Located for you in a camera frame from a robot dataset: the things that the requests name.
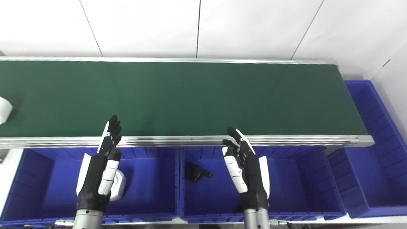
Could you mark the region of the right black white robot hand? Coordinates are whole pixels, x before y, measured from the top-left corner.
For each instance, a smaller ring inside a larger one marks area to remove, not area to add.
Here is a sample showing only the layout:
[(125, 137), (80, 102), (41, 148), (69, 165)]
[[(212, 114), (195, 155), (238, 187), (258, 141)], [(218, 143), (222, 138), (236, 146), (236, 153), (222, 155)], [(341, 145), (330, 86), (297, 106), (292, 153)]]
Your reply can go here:
[(269, 210), (270, 177), (266, 156), (258, 157), (247, 137), (238, 129), (228, 126), (223, 139), (222, 154), (235, 185), (242, 209)]

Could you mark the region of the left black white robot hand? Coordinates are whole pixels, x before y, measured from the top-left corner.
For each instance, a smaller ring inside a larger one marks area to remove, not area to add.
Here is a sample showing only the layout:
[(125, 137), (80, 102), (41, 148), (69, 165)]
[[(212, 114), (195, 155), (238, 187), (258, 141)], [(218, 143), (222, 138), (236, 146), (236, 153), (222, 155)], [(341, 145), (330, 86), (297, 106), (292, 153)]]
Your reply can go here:
[(121, 122), (113, 115), (103, 130), (98, 152), (90, 162), (78, 194), (77, 210), (95, 210), (104, 213), (110, 202), (114, 176), (121, 160)]

